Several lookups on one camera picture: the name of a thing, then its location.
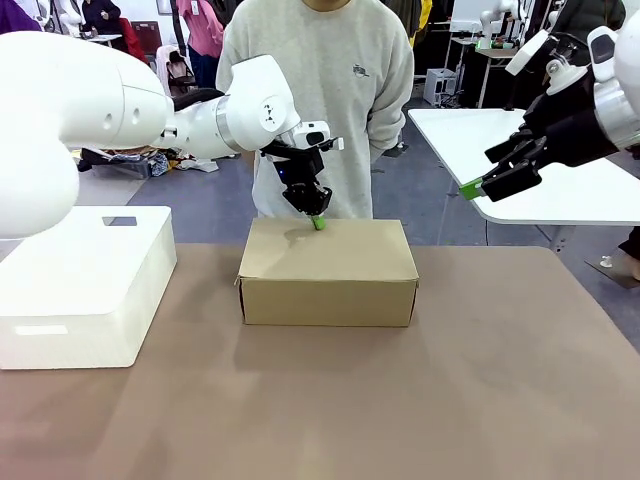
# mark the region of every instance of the pink jacket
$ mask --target pink jacket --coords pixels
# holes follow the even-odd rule
[[[194,15],[193,4],[197,4]],[[207,0],[177,0],[178,12],[189,27],[189,45],[200,55],[220,58],[224,28]]]

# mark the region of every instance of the gray sweatshirt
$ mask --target gray sweatshirt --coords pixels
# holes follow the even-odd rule
[[[225,32],[218,89],[229,88],[233,64],[262,54],[282,68],[302,120],[324,120],[345,140],[343,151],[323,154],[318,179],[333,190],[326,216],[371,218],[371,163],[397,143],[413,85],[413,52],[402,23],[380,0],[351,0],[328,13],[302,0],[245,0]],[[283,191],[273,164],[257,157],[258,213],[300,215]]]

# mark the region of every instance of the brown table surface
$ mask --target brown table surface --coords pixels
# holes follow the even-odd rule
[[[414,249],[408,329],[243,326],[241,249],[178,252],[133,368],[0,374],[0,479],[640,478],[638,356],[546,249]]]

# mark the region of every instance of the sweatshirt logo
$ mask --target sweatshirt logo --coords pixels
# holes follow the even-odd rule
[[[364,67],[361,67],[357,63],[353,66],[353,74],[358,78],[368,77],[369,74]]]

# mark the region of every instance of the table leg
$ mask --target table leg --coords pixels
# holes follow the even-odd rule
[[[561,253],[569,243],[575,229],[575,225],[559,225],[556,227],[549,248],[553,250],[554,253]]]
[[[447,56],[444,57],[444,68],[449,68],[449,53],[451,52],[451,40],[453,39],[453,34],[449,34],[449,45],[447,45]]]
[[[440,245],[440,240],[442,238],[442,232],[444,230],[444,222],[447,220],[447,210],[449,209],[449,202],[453,197],[457,197],[459,195],[458,184],[451,177],[451,183],[449,184],[449,191],[447,192],[447,196],[444,200],[444,209],[442,210],[442,217],[440,217],[440,228],[438,228],[438,239],[436,241],[436,245]]]
[[[489,81],[489,71],[491,70],[491,58],[487,58],[487,69],[484,72],[484,80],[482,81],[482,90],[480,90],[480,100],[478,108],[482,108],[484,103],[484,94],[487,93],[487,82]]]
[[[462,85],[462,79],[464,77],[464,65],[462,61],[464,60],[464,52],[466,51],[466,45],[460,45],[460,58],[458,59],[458,64],[456,65],[456,88],[455,93],[458,93],[460,86]]]

